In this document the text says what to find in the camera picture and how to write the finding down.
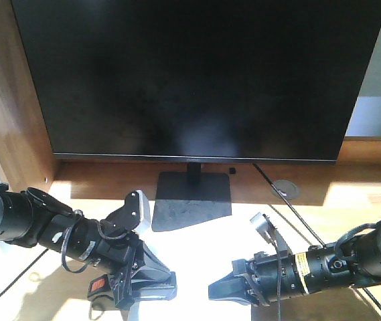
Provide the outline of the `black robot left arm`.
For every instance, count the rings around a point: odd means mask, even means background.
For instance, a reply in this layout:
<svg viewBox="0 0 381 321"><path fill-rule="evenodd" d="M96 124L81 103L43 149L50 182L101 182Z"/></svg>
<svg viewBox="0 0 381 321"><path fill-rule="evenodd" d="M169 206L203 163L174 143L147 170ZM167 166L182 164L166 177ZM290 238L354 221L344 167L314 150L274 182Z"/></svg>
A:
<svg viewBox="0 0 381 321"><path fill-rule="evenodd" d="M37 244L103 274L88 286L95 310L129 310L141 301L176 296L175 273L149 250L140 233L149 228L149 203L141 190L130 192L122 207L100 221L59 202L39 189L20 193L0 183L0 241L31 248Z"/></svg>

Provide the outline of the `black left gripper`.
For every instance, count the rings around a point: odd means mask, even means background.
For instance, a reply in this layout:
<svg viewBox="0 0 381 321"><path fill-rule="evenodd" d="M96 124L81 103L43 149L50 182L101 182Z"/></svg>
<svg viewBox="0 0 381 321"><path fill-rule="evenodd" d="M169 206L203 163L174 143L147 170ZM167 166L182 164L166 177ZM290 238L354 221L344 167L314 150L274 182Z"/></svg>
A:
<svg viewBox="0 0 381 321"><path fill-rule="evenodd" d="M89 300L100 310L128 310L137 301L132 278L140 282L166 282L172 272L134 233L120 240L102 240L95 252L104 273L89 283Z"/></svg>

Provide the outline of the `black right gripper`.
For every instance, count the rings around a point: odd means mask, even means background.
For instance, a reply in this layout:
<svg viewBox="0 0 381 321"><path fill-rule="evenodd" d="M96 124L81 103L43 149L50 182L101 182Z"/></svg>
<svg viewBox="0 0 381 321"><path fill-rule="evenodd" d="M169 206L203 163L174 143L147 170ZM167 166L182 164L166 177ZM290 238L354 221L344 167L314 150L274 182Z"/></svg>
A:
<svg viewBox="0 0 381 321"><path fill-rule="evenodd" d="M291 256L281 253L232 262L232 273L208 286L208 298L242 305L270 306L279 300L301 297L303 286Z"/></svg>

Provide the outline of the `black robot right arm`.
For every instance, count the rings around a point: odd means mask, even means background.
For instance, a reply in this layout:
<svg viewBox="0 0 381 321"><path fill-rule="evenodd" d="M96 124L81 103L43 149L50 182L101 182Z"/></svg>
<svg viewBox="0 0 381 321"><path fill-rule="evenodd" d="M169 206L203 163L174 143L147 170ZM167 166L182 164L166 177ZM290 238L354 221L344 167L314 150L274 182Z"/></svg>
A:
<svg viewBox="0 0 381 321"><path fill-rule="evenodd" d="M210 284L210 300L269 306L336 288L381 285L381 220L349 230L335 243L292 254L258 252L233 261L232 272Z"/></svg>

